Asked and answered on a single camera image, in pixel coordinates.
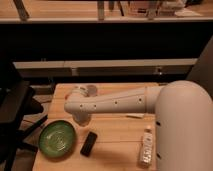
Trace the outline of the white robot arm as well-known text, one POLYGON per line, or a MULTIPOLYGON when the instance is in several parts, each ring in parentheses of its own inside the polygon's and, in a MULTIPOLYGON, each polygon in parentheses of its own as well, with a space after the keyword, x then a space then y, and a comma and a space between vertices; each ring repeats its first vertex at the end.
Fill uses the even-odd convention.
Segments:
POLYGON ((213 171, 213 99, 200 85, 174 81, 91 96, 85 86, 71 91, 64 109, 85 126, 98 113, 153 113, 158 171, 213 171))

